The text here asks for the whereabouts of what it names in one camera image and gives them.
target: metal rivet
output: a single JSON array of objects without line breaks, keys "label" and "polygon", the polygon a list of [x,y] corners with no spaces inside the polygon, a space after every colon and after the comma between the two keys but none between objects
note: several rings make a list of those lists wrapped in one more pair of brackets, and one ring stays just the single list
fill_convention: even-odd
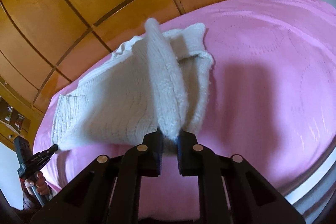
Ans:
[{"label": "metal rivet", "polygon": [[202,151],[203,150],[203,146],[200,145],[200,144],[195,144],[193,146],[193,150],[195,150],[195,151]]},{"label": "metal rivet", "polygon": [[138,145],[137,149],[138,149],[138,151],[143,152],[143,151],[146,151],[148,149],[148,147],[145,144],[141,144],[141,145]]},{"label": "metal rivet", "polygon": [[233,155],[232,160],[237,163],[241,163],[243,161],[243,157],[241,155]]},{"label": "metal rivet", "polygon": [[97,161],[100,163],[100,164],[103,164],[105,162],[107,162],[108,158],[105,156],[105,155],[101,155],[97,158]]}]

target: pink fabric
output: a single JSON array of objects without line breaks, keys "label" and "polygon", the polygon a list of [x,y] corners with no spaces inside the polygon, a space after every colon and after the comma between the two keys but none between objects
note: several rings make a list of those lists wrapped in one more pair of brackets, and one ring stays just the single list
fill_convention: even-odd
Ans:
[{"label": "pink fabric", "polygon": [[[215,60],[199,143],[219,155],[243,155],[276,187],[290,182],[335,136],[336,10],[319,0],[228,0],[177,17],[162,30],[196,22],[206,25],[204,44]],[[58,96],[77,84],[52,98],[34,152],[50,146]],[[128,148],[77,148],[53,156],[42,171],[59,191],[98,155]],[[197,178],[181,177],[175,157],[163,159],[161,177],[143,178],[139,217],[195,219],[198,210]]]}]

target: pink tablecloth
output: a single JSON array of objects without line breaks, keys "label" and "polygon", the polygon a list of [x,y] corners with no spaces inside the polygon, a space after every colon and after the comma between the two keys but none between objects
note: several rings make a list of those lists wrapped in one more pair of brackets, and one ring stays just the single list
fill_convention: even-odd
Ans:
[{"label": "pink tablecloth", "polygon": [[[228,0],[166,22],[162,30],[196,22],[206,25],[204,44],[215,60],[199,143],[219,155],[243,155],[276,187],[290,182],[335,136],[336,10],[319,0]],[[58,96],[77,84],[52,98],[34,152],[50,146]],[[59,191],[98,155],[128,148],[77,148],[54,155],[42,171]],[[161,177],[143,178],[139,217],[191,219],[198,210],[197,178],[181,177],[175,157],[163,159]]]}]

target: human hand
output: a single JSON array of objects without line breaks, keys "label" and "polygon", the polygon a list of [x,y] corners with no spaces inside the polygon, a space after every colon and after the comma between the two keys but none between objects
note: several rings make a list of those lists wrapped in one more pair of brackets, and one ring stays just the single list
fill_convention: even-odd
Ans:
[{"label": "human hand", "polygon": [[37,192],[40,195],[49,195],[50,194],[50,189],[47,185],[47,183],[45,182],[45,178],[43,176],[43,173],[41,171],[37,172],[37,181],[34,182],[30,179],[26,179],[25,180],[25,186],[28,190],[28,193],[33,195],[33,190],[31,189],[32,186],[36,185],[37,186]]}]

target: white knit fabric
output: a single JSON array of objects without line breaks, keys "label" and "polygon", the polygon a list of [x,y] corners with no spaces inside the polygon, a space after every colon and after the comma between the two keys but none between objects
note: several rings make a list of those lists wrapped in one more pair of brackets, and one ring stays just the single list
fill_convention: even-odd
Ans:
[{"label": "white knit fabric", "polygon": [[213,63],[204,49],[205,26],[162,33],[155,19],[144,38],[124,42],[111,59],[60,95],[51,142],[60,150],[97,142],[142,143],[159,126],[169,140],[202,125]]}]

